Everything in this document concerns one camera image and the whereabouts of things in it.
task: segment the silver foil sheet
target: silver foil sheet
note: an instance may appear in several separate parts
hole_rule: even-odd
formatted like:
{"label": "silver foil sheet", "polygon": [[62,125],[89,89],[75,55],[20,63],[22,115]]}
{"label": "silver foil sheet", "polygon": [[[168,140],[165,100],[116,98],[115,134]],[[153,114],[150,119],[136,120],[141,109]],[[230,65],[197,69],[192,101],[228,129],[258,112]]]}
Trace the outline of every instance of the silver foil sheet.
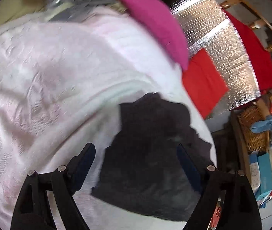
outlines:
{"label": "silver foil sheet", "polygon": [[215,0],[178,0],[171,11],[185,33],[190,57],[204,48],[229,88],[212,116],[261,95],[241,38]]}

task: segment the teal box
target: teal box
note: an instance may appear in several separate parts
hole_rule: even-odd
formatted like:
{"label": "teal box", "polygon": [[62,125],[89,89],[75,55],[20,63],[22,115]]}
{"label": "teal box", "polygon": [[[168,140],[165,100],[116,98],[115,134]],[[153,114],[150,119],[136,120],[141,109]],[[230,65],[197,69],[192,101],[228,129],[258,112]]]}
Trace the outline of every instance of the teal box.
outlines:
{"label": "teal box", "polygon": [[259,201],[272,191],[272,170],[268,153],[258,156],[257,161],[260,168],[260,188],[256,192],[255,198]]}

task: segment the dark red fabric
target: dark red fabric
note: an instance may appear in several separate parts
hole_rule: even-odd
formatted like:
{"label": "dark red fabric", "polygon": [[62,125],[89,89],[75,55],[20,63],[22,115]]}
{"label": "dark red fabric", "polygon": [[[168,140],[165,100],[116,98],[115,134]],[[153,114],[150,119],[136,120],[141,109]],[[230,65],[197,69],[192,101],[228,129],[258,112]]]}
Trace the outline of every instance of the dark red fabric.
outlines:
{"label": "dark red fabric", "polygon": [[228,91],[226,83],[204,49],[196,53],[182,75],[183,85],[203,118]]}
{"label": "dark red fabric", "polygon": [[244,43],[260,90],[272,89],[272,60],[270,53],[264,49],[255,33],[247,25],[237,20],[229,12],[224,12],[234,24]]}

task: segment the brown woven basket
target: brown woven basket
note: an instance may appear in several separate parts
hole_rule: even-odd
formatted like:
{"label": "brown woven basket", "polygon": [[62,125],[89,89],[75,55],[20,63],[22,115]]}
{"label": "brown woven basket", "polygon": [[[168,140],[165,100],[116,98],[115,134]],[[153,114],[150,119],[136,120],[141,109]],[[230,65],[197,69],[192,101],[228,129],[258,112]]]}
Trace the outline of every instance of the brown woven basket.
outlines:
{"label": "brown woven basket", "polygon": [[265,117],[261,114],[256,103],[253,103],[249,108],[244,110],[238,116],[238,119],[242,133],[244,134],[248,152],[255,150],[267,152],[269,147],[269,131],[257,134],[250,131],[250,126],[253,123],[265,120]]}

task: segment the magenta cushion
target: magenta cushion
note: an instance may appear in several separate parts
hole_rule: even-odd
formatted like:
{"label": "magenta cushion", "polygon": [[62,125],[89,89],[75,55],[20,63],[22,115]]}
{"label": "magenta cushion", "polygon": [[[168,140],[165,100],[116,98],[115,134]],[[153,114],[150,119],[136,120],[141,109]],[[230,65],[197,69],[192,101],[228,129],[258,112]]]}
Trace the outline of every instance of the magenta cushion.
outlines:
{"label": "magenta cushion", "polygon": [[121,0],[130,15],[143,24],[183,70],[188,67],[187,41],[178,21],[160,0]]}

